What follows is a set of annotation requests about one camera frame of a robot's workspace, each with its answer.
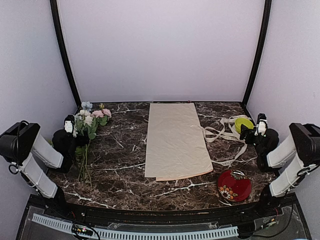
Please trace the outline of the pink fake rose stem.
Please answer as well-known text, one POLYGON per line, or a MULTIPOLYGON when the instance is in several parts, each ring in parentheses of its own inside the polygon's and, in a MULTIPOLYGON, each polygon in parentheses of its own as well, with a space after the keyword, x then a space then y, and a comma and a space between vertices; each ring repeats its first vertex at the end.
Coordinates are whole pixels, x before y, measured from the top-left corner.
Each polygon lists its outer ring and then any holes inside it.
POLYGON ((107 122, 112 118, 112 113, 105 107, 103 103, 100 103, 98 110, 94 110, 91 113, 91 117, 93 117, 93 125, 95 127, 105 126, 107 122))

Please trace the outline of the beige wrapping paper sheet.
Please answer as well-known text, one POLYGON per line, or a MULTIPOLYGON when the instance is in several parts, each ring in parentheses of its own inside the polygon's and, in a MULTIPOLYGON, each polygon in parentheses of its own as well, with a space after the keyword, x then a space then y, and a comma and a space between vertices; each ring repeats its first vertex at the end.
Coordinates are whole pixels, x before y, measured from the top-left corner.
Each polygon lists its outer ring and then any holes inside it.
POLYGON ((173 181, 212 171, 195 105, 150 104, 144 176, 173 181))

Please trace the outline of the blue fake flower stem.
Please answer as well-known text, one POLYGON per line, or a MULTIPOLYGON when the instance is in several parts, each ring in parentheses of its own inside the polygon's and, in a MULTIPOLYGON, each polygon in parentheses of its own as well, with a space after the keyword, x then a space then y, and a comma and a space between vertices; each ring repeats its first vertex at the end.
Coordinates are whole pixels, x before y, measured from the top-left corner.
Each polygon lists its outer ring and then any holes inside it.
POLYGON ((89 101, 83 101, 81 103, 81 110, 79 111, 79 114, 82 116, 89 116, 91 114, 93 108, 93 104, 89 101))

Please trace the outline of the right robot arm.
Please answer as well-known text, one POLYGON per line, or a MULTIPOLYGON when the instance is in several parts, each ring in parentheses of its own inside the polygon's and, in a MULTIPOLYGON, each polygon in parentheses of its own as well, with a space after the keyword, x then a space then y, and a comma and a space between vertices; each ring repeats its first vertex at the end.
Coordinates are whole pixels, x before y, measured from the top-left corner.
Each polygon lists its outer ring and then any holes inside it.
POLYGON ((261 172, 281 173, 263 188, 255 213, 266 217, 303 179, 320 166, 320 128, 311 123, 291 123, 290 134, 279 141, 279 134, 261 120, 253 129, 240 127, 240 139, 254 145, 256 164, 261 172))

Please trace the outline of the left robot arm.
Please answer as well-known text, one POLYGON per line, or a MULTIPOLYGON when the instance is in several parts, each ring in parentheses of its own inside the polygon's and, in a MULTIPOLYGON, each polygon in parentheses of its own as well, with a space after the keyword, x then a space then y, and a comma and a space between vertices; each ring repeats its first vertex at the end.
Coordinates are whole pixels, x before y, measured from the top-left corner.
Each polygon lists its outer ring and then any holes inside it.
POLYGON ((71 213, 63 190, 56 185, 37 160, 49 169, 67 173, 73 165, 76 148, 84 142, 77 136, 73 120, 65 120, 64 128, 54 133, 49 143, 40 133, 40 125, 25 120, 17 122, 0 135, 0 155, 9 163, 13 175, 21 174, 31 188, 45 199, 53 200, 51 210, 60 218, 71 213))

